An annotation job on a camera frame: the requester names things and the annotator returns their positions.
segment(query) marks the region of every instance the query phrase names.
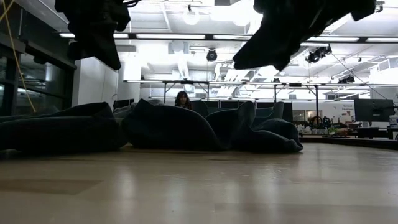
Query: dark hair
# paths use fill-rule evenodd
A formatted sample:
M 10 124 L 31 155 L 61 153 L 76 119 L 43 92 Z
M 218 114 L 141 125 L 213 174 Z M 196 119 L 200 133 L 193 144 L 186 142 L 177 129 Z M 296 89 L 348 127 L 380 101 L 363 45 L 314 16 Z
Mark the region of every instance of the dark hair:
M 181 91 L 177 94 L 177 97 L 175 98 L 175 101 L 174 101 L 174 105 L 180 106 L 180 98 L 183 96 L 187 98 L 184 106 L 186 107 L 186 109 L 192 110 L 191 101 L 189 100 L 188 94 L 185 91 Z

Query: yellow cable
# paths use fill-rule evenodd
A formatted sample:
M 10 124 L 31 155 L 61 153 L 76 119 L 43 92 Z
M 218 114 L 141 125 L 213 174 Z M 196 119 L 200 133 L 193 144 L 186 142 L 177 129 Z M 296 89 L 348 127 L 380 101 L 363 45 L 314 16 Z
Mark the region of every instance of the yellow cable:
M 23 86 L 24 86 L 24 88 L 25 88 L 26 95 L 27 95 L 27 99 L 29 100 L 30 106 L 32 107 L 33 112 L 36 113 L 35 106 L 33 105 L 32 100 L 30 99 L 29 93 L 28 93 L 27 88 L 26 88 L 26 85 L 25 85 L 25 80 L 24 80 L 24 76 L 22 75 L 22 72 L 21 72 L 21 67 L 19 66 L 17 52 L 15 51 L 14 40 L 12 39 L 11 28 L 10 28 L 10 22 L 9 22 L 9 20 L 8 20 L 8 15 L 7 15 L 7 10 L 6 10 L 6 3 L 3 2 L 2 6 L 3 6 L 4 12 L 5 12 L 5 14 L 6 14 L 6 21 L 7 21 L 8 33 L 9 33 L 9 35 L 10 35 L 12 51 L 14 52 L 14 57 L 15 57 L 15 61 L 16 61 L 16 63 L 17 63 L 18 72 L 19 72 L 19 75 L 21 76 L 22 84 L 23 84 Z
M 7 7 L 7 9 L 4 7 L 4 13 L 0 17 L 0 22 L 4 19 L 4 16 L 7 15 L 7 12 L 10 10 L 12 4 L 14 3 L 15 0 L 11 0 L 10 5 Z M 6 6 L 6 0 L 3 0 L 3 5 Z

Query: desk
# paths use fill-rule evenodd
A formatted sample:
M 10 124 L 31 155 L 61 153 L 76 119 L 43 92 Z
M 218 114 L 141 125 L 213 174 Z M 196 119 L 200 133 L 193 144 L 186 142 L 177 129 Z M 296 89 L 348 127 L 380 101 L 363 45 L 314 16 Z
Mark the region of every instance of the desk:
M 393 140 L 394 132 L 398 132 L 398 128 L 357 128 L 356 136 L 358 138 L 388 138 Z

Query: woman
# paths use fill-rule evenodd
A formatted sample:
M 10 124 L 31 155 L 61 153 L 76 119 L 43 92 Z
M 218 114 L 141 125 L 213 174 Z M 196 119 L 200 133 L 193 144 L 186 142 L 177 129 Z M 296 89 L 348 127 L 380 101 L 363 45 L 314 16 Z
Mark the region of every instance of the woman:
M 181 91 L 177 94 L 175 106 L 192 110 L 191 101 L 189 100 L 188 94 L 185 91 Z

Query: wooden floor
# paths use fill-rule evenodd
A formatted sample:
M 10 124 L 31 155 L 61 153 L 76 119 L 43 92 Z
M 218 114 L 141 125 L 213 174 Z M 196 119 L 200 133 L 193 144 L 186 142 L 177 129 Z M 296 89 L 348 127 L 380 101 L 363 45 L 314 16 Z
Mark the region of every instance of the wooden floor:
M 395 151 L 306 144 L 291 155 L 126 150 L 0 160 L 4 224 L 397 222 Z

